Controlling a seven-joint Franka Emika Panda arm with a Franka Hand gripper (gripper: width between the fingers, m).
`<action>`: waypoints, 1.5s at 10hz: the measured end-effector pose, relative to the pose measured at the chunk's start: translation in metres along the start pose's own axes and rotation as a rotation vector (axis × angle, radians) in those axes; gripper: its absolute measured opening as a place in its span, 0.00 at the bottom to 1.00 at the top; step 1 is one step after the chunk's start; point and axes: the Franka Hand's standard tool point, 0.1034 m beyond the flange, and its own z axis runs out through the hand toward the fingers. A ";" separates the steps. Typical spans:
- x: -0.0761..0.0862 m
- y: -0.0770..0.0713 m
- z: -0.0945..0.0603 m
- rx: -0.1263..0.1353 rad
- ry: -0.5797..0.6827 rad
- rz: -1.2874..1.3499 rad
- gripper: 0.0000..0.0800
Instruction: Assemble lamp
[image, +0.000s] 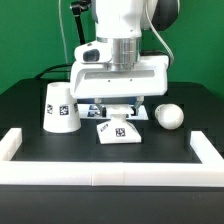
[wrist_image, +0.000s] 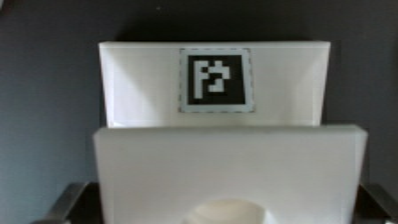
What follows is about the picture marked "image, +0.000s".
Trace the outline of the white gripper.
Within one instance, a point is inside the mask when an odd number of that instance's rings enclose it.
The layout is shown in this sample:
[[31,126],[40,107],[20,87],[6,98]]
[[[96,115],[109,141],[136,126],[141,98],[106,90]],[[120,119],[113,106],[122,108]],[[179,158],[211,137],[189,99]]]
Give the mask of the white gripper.
[[75,62],[71,72],[71,95],[76,99],[95,98],[100,116],[106,118],[101,98],[137,97],[133,106],[137,116],[143,96],[163,95],[167,91],[166,55],[142,56],[129,71],[110,71],[105,64]]

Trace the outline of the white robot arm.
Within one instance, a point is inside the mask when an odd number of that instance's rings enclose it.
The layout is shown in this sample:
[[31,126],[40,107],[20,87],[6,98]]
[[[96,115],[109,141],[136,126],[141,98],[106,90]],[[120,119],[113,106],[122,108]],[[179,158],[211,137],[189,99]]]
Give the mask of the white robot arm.
[[171,51],[141,50],[144,30],[154,34],[178,17],[180,0],[90,0],[96,40],[77,47],[70,82],[76,99],[92,99],[105,116],[105,100],[134,97],[137,112],[146,96],[167,91]]

